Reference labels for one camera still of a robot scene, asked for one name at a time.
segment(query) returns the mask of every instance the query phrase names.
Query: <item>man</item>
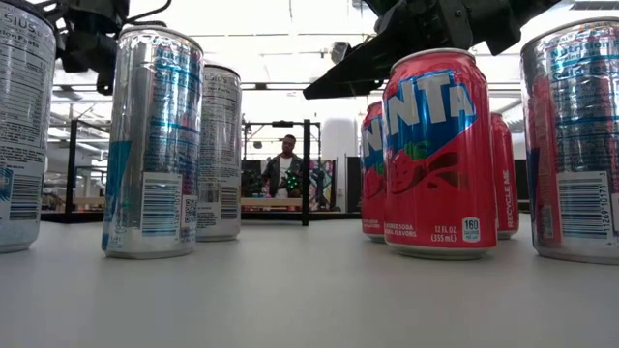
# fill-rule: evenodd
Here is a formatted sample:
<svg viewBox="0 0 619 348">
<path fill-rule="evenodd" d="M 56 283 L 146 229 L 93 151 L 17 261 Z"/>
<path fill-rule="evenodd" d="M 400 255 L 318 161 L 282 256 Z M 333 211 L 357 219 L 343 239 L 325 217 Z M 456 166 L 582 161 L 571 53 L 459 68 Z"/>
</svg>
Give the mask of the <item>man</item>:
<svg viewBox="0 0 619 348">
<path fill-rule="evenodd" d="M 269 194 L 275 198 L 288 198 L 288 190 L 280 188 L 281 178 L 286 178 L 286 171 L 301 175 L 303 160 L 292 153 L 297 139 L 293 135 L 287 135 L 281 143 L 281 154 L 275 156 L 267 163 L 267 168 L 262 173 L 262 181 L 269 182 Z M 290 192 L 290 197 L 299 197 L 301 192 L 294 190 Z"/>
</svg>

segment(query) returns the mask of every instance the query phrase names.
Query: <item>fanta logo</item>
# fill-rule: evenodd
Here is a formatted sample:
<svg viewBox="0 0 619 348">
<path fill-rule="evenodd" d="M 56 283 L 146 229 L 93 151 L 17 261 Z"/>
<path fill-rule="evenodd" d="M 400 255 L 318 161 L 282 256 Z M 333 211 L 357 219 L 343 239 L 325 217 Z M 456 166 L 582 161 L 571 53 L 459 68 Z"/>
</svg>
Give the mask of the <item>fanta logo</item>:
<svg viewBox="0 0 619 348">
<path fill-rule="evenodd" d="M 375 118 L 371 120 L 369 126 L 363 129 L 362 138 L 364 140 L 364 153 L 366 155 L 369 154 L 369 148 L 371 147 L 374 151 L 382 151 L 383 149 L 383 139 L 380 134 L 381 125 L 380 119 Z"/>
<path fill-rule="evenodd" d="M 477 120 L 469 87 L 452 71 L 429 72 L 399 82 L 385 104 L 386 147 L 394 153 L 427 141 L 427 156 Z"/>
</svg>

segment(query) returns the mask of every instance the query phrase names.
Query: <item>silver can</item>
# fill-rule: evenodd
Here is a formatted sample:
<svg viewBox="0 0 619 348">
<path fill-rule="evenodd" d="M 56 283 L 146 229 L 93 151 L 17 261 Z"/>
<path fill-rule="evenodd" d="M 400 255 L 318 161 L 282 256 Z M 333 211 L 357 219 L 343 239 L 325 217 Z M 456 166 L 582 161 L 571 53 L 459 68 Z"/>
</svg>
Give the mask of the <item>silver can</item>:
<svg viewBox="0 0 619 348">
<path fill-rule="evenodd" d="M 39 236 L 55 59 L 51 24 L 26 1 L 0 1 L 0 252 Z"/>
<path fill-rule="evenodd" d="M 619 264 L 619 18 L 542 34 L 521 69 L 535 249 Z"/>
<path fill-rule="evenodd" d="M 241 78 L 204 67 L 197 240 L 230 241 L 241 232 Z"/>
<path fill-rule="evenodd" d="M 103 221 L 107 256 L 193 250 L 202 55 L 194 40 L 167 28 L 121 33 Z"/>
</svg>

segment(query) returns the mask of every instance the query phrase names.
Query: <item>can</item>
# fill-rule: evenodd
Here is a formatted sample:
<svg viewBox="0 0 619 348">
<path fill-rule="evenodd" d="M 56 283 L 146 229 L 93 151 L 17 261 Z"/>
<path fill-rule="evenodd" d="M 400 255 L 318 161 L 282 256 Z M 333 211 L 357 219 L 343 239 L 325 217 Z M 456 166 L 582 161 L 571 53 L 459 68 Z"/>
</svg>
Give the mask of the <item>can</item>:
<svg viewBox="0 0 619 348">
<path fill-rule="evenodd" d="M 519 228 L 514 149 L 512 134 L 501 114 L 492 112 L 491 118 L 498 238 L 507 240 L 512 238 Z"/>
<path fill-rule="evenodd" d="M 56 40 L 26 1 L 0 1 L 0 252 L 39 236 Z"/>
<path fill-rule="evenodd" d="M 383 94 L 385 242 L 436 259 L 496 246 L 486 78 L 467 51 L 418 52 L 394 64 Z"/>
<path fill-rule="evenodd" d="M 121 33 L 102 249 L 160 258 L 195 245 L 202 48 L 157 26 Z"/>
<path fill-rule="evenodd" d="M 361 125 L 363 178 L 361 222 L 366 236 L 377 243 L 385 243 L 383 230 L 385 177 L 382 116 L 382 102 L 372 103 L 368 106 L 368 114 Z"/>
<path fill-rule="evenodd" d="M 619 264 L 619 18 L 563 25 L 520 56 L 534 247 Z"/>
<path fill-rule="evenodd" d="M 232 241 L 241 232 L 241 77 L 204 67 L 197 240 Z"/>
</svg>

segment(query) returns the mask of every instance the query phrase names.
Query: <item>table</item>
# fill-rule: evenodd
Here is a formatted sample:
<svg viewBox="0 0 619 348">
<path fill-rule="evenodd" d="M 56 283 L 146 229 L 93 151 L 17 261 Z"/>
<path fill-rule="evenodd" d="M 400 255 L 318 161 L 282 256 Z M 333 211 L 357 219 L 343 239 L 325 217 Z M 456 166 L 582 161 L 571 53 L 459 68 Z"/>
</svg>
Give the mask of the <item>table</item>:
<svg viewBox="0 0 619 348">
<path fill-rule="evenodd" d="M 148 261 L 105 259 L 99 223 L 43 223 L 0 255 L 0 346 L 616 347 L 619 267 L 537 256 L 520 219 L 460 262 L 395 255 L 358 220 L 244 225 Z"/>
</svg>

